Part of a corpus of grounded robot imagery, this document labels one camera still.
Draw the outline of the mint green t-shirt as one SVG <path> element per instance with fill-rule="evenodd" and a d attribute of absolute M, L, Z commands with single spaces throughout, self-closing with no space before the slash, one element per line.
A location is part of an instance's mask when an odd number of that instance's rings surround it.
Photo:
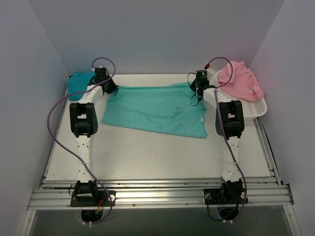
<path fill-rule="evenodd" d="M 205 139 L 206 107 L 185 83 L 162 87 L 120 86 L 101 122 L 161 134 Z"/>

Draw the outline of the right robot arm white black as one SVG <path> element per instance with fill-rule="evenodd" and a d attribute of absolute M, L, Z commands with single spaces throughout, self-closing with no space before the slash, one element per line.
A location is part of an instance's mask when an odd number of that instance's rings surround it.
<path fill-rule="evenodd" d="M 216 109 L 216 132 L 223 138 L 223 169 L 221 179 L 226 185 L 218 193 L 224 203 L 236 198 L 236 190 L 232 183 L 242 185 L 244 176 L 239 167 L 239 146 L 245 129 L 242 103 L 225 97 L 219 88 L 210 84 L 206 70 L 194 72 L 195 79 L 189 87 L 194 91 L 197 102 L 205 101 Z"/>

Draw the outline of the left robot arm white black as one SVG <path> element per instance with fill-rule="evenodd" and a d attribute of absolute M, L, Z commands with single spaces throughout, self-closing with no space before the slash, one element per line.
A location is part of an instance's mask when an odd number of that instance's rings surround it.
<path fill-rule="evenodd" d="M 88 206 L 94 206 L 99 201 L 97 181 L 92 171 L 92 146 L 94 135 L 98 131 L 98 120 L 95 110 L 96 102 L 105 94 L 118 90 L 118 86 L 110 78 L 108 70 L 103 67 L 92 69 L 94 76 L 90 79 L 87 92 L 82 98 L 71 103 L 70 129 L 76 139 L 78 156 L 78 180 L 74 187 L 75 197 L 82 199 Z"/>

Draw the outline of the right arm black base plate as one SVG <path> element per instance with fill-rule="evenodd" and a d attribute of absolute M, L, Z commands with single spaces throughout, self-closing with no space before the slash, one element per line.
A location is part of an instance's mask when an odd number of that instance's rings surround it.
<path fill-rule="evenodd" d="M 237 205 L 249 202 L 248 198 L 244 199 L 245 188 L 242 190 L 226 190 L 226 189 L 204 189 L 204 202 L 209 205 Z"/>

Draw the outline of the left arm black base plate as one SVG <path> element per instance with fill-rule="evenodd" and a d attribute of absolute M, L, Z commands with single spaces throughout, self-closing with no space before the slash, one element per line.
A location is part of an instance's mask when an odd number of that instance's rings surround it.
<path fill-rule="evenodd" d="M 71 207 L 110 207 L 115 205 L 116 191 L 109 190 L 107 194 L 104 190 L 98 191 L 93 196 L 91 193 L 78 194 L 72 193 Z"/>

